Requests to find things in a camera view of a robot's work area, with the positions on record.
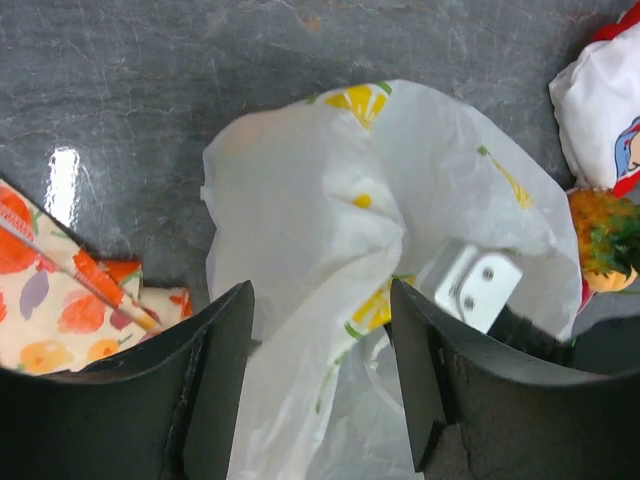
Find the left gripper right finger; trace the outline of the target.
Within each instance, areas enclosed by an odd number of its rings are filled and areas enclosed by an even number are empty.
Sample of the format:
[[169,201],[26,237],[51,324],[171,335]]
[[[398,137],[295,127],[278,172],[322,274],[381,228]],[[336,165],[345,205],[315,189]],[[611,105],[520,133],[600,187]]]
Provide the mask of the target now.
[[492,338],[414,287],[391,289],[393,348],[413,465],[426,479],[635,479],[639,322],[518,350],[523,322]]

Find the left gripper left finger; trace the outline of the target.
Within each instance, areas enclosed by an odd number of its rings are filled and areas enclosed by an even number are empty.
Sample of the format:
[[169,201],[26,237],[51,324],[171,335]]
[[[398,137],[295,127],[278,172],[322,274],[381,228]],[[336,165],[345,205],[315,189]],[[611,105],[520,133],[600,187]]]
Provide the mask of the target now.
[[251,343],[254,290],[84,370],[1,373],[5,479],[222,479]]

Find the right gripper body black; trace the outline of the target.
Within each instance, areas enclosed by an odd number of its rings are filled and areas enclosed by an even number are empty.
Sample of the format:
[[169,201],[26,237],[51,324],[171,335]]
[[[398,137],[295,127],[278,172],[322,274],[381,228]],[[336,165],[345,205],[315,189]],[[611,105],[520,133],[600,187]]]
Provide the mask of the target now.
[[528,318],[502,309],[488,332],[484,357],[494,361],[546,361],[598,375],[639,372],[639,318],[605,319],[559,340]]

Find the fake pineapple green crown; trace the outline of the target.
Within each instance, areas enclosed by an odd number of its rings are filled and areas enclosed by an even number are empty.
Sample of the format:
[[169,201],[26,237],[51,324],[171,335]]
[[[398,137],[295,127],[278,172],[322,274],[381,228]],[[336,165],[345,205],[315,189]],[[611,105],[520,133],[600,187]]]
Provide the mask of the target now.
[[611,190],[568,194],[583,279],[595,293],[620,292],[639,274],[639,205]]

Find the white plastic bag fruit print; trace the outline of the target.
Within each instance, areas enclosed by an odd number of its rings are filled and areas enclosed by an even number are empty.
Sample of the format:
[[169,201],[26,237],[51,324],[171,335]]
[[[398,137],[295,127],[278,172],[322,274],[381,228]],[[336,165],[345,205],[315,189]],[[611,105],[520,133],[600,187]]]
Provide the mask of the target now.
[[203,154],[209,292],[254,288],[231,479],[411,479],[384,325],[445,240],[508,253],[512,311],[559,339],[582,281],[562,188],[489,118],[403,80],[243,116]]

